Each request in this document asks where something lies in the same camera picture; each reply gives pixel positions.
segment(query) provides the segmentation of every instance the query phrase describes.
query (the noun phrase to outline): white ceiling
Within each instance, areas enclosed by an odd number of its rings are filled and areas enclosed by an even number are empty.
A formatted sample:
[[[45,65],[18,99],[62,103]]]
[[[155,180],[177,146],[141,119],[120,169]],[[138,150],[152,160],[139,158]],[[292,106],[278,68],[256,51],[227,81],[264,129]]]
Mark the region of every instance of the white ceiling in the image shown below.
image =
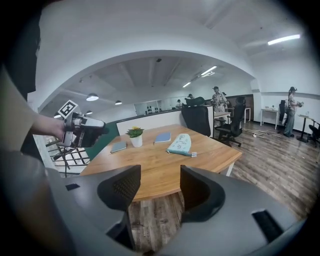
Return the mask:
[[[128,98],[130,93],[140,93],[150,87],[160,90],[165,87],[170,91],[178,91],[187,82],[213,66],[217,66],[214,75],[199,79],[214,83],[238,72],[245,73],[235,66],[208,56],[193,53],[193,57],[183,57],[184,52],[176,52],[176,54],[180,56],[137,58],[101,68],[67,88],[61,89],[58,95],[44,107],[41,114],[53,116],[68,100],[79,104],[82,112],[91,110],[98,113],[113,108],[115,101],[121,100],[119,95],[126,94]],[[99,99],[86,101],[90,93],[97,94]]]
[[[69,4],[74,5],[75,1],[71,0]],[[234,41],[248,56],[296,50],[305,45],[305,40],[299,39],[268,46],[267,42],[270,40],[304,32],[293,17],[271,0],[94,0],[94,4],[92,1],[77,0],[76,4],[77,13],[82,19],[103,19],[105,15],[119,10],[143,10],[163,16],[182,16]],[[54,22],[65,25],[63,20]],[[97,70],[83,77],[81,82],[62,89],[41,113],[53,116],[69,99],[77,102],[83,112],[91,110],[97,113],[114,107],[114,102],[118,100],[115,97],[119,92],[129,94],[143,88],[163,86],[180,89],[196,74],[212,66],[218,68],[215,70],[216,74],[208,78],[210,83],[239,72],[227,63],[196,54],[192,57],[183,57],[183,54],[155,55],[117,63]],[[86,101],[89,93],[98,94],[100,99]]]

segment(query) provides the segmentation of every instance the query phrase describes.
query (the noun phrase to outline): hand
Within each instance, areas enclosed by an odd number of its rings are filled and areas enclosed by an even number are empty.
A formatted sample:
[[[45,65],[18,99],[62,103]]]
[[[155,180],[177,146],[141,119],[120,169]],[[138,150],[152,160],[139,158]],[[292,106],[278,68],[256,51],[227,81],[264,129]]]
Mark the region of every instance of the hand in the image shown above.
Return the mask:
[[[57,137],[60,141],[63,140],[64,134],[65,134],[65,125],[62,120],[54,119],[54,123],[52,126],[52,134],[53,136]]]
[[[65,124],[62,120],[38,114],[30,130],[33,134],[51,135],[62,141],[65,134]]]

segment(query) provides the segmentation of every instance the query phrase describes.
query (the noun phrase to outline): wooden floor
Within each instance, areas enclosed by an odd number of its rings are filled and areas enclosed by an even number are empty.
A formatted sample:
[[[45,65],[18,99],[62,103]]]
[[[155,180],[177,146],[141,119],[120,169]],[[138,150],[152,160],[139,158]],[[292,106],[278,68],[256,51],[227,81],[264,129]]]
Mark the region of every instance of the wooden floor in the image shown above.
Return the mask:
[[[253,137],[249,131],[236,138],[243,152],[231,176],[257,185],[286,205],[299,219],[308,216],[317,198],[319,147],[276,134],[274,125],[247,122],[244,130],[273,134]],[[175,193],[148,201],[133,202],[129,217],[138,252],[158,251],[180,228],[183,196]]]

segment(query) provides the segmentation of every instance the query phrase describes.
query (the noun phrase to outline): potted plant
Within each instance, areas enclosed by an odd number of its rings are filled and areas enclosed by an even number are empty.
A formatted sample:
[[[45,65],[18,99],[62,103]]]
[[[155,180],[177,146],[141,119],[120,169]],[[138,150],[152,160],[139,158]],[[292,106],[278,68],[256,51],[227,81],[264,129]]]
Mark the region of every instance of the potted plant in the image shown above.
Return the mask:
[[[135,148],[139,148],[142,146],[142,133],[144,129],[140,127],[133,126],[132,129],[129,129],[126,134],[129,135],[130,141]]]

